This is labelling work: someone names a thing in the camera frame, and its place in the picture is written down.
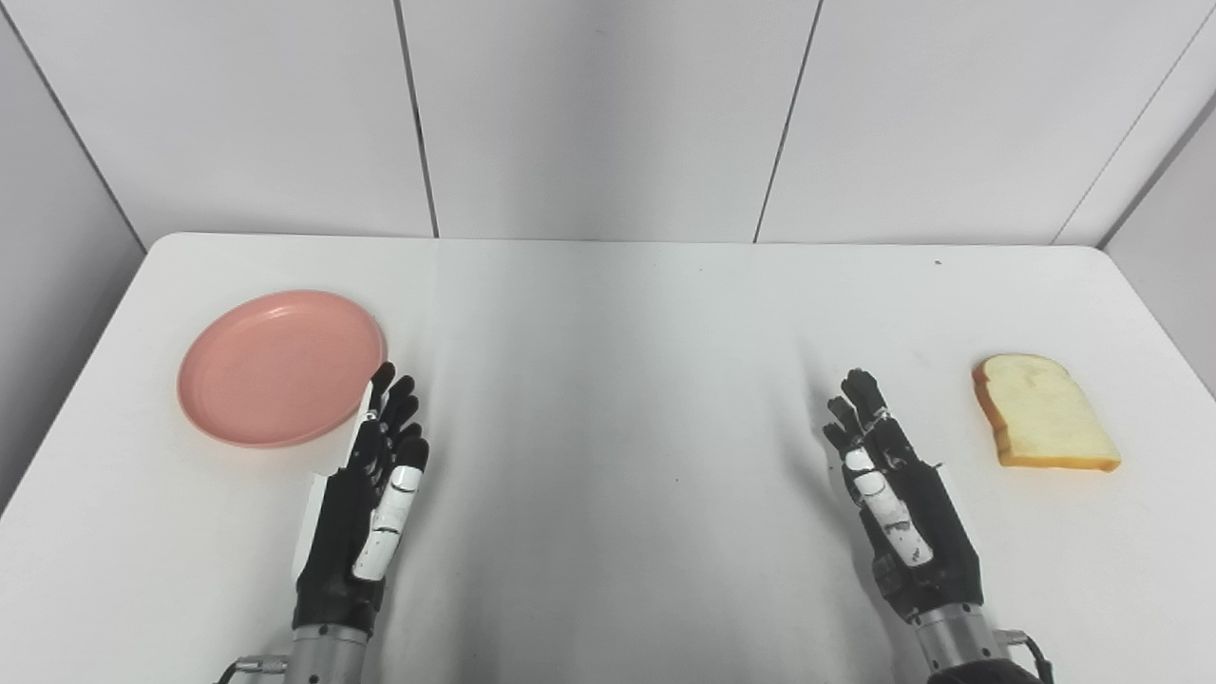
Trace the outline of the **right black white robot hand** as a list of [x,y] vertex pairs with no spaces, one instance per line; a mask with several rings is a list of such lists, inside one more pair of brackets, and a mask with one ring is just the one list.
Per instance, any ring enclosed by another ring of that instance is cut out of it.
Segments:
[[840,389],[826,403],[824,436],[873,549],[879,594],[908,623],[952,602],[981,605],[979,555],[939,469],[916,453],[872,372],[850,370]]

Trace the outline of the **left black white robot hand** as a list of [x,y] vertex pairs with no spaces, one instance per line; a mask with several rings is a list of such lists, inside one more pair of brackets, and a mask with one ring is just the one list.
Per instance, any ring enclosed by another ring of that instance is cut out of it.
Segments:
[[430,445],[413,421],[418,409],[413,377],[392,361],[381,364],[370,377],[347,462],[325,481],[295,579],[293,628],[331,624],[372,634],[428,465]]

